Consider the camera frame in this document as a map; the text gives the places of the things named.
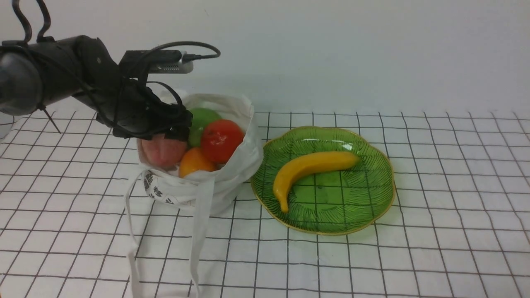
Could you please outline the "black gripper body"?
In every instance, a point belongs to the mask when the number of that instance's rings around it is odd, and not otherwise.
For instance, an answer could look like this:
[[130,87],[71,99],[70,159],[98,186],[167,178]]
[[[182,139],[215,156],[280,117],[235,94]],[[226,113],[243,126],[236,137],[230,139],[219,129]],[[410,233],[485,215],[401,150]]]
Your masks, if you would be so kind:
[[182,98],[169,85],[166,88],[174,102],[163,102],[147,85],[134,79],[123,81],[118,95],[105,97],[99,103],[96,120],[112,129],[119,138],[138,138],[150,141],[156,135],[165,139],[187,141],[193,124],[193,114],[184,106]]

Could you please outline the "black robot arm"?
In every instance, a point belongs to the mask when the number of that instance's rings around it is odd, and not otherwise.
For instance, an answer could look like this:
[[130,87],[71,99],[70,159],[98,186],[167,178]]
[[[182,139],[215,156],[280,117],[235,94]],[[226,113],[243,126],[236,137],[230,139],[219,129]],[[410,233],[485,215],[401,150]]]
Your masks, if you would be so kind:
[[118,138],[156,135],[187,141],[193,115],[182,104],[166,104],[117,64],[100,39],[75,36],[56,41],[1,46],[1,111],[22,116],[68,97],[96,112],[96,120]]

